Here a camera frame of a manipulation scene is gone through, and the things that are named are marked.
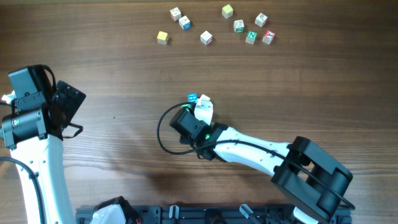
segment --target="wooden table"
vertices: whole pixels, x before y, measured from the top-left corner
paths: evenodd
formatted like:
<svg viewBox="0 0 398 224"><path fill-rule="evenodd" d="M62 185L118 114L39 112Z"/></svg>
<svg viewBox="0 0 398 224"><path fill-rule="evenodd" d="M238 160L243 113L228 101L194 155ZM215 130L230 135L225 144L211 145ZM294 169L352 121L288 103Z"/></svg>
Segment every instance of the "wooden table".
<svg viewBox="0 0 398 224"><path fill-rule="evenodd" d="M398 222L398 7L380 1L60 4L0 7L0 94L9 71L49 65L87 94L65 140L73 208L123 195L133 205L287 203L270 177L239 164L172 156L159 147L160 115L197 92L211 97L213 120L270 141L305 136L354 175L345 197L354 223ZM192 21L170 18L178 6ZM254 24L263 12L265 27ZM258 32L254 45L243 19ZM271 45L261 42L276 32ZM156 41L169 33L169 44ZM200 42L205 30L209 46ZM1 117L9 108L0 108ZM186 146L161 127L165 145ZM9 156L7 149L0 156ZM0 164L0 223L25 223L16 168Z"/></svg>

